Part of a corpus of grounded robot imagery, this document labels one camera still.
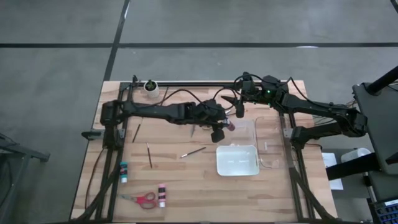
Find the concrete floor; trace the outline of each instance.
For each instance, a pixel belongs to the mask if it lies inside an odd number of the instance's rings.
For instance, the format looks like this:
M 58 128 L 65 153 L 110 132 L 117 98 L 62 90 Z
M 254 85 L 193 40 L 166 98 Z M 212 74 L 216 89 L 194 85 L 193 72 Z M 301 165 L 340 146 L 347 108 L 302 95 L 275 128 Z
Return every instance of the concrete floor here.
M 0 43 L 112 43 L 123 0 L 0 0 Z M 390 0 L 132 0 L 121 42 L 398 42 Z M 68 220 L 111 49 L 1 49 L 0 132 L 51 152 L 32 161 L 13 223 Z M 397 65 L 398 48 L 119 49 L 111 80 L 232 80 L 243 71 L 305 80 L 309 97 L 346 103 L 351 86 Z M 368 138 L 322 139 L 325 148 Z M 364 220 L 363 198 L 337 198 Z M 358 205 L 358 212 L 347 208 Z

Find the wooden table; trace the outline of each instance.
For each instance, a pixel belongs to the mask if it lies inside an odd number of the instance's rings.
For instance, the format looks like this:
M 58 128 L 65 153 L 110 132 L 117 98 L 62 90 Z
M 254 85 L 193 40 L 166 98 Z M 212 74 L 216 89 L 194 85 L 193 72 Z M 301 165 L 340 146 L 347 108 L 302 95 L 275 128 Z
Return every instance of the wooden table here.
M 104 82 L 95 115 L 93 128 L 103 129 L 100 124 L 101 105 L 117 98 L 120 82 Z M 303 81 L 296 81 L 305 93 Z M 301 97 L 289 83 L 290 93 Z M 136 102 L 155 103 L 178 88 L 160 88 L 158 99 L 148 99 L 139 88 L 134 91 Z M 189 87 L 201 100 L 212 98 L 219 88 Z M 221 95 L 232 96 L 222 91 L 216 100 L 225 108 L 229 103 Z M 164 105 L 195 101 L 188 93 L 179 92 Z M 267 105 L 245 104 L 243 119 L 256 120 L 259 154 L 265 167 L 259 175 L 250 177 L 222 177 L 216 171 L 216 148 L 211 142 L 209 130 L 197 127 L 193 137 L 192 126 L 177 126 L 164 120 L 131 117 L 126 134 L 123 161 L 128 162 L 128 183 L 118 185 L 118 194 L 144 195 L 157 192 L 159 184 L 167 186 L 166 208 L 143 210 L 138 204 L 117 197 L 114 222 L 293 222 L 297 221 L 290 186 L 289 172 L 285 162 L 284 148 L 280 133 L 280 122 L 276 110 Z M 297 126 L 313 126 L 308 114 L 295 114 Z M 149 143 L 153 169 L 150 168 L 146 143 Z M 76 193 L 71 218 L 84 211 L 88 181 L 102 140 L 90 141 L 83 170 Z M 180 159 L 179 157 L 200 147 L 206 149 Z M 89 199 L 92 200 L 100 188 L 105 152 L 101 155 Z M 317 146 L 303 150 L 308 181 L 312 192 L 327 211 L 336 217 L 335 204 L 326 176 L 322 154 Z M 300 196 L 305 210 L 304 197 Z M 108 204 L 104 205 L 104 214 Z

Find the metal bracket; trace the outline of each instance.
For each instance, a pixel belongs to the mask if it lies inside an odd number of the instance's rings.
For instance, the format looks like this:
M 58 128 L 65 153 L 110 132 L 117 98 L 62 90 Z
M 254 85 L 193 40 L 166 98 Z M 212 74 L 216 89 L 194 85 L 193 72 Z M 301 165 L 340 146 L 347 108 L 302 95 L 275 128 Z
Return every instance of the metal bracket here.
M 118 129 L 121 139 L 124 139 L 126 130 L 124 128 Z M 104 139 L 105 130 L 103 129 L 91 129 L 89 131 L 83 131 L 81 135 L 87 140 Z
M 293 133 L 292 128 L 284 128 L 284 136 L 285 138 L 291 138 Z

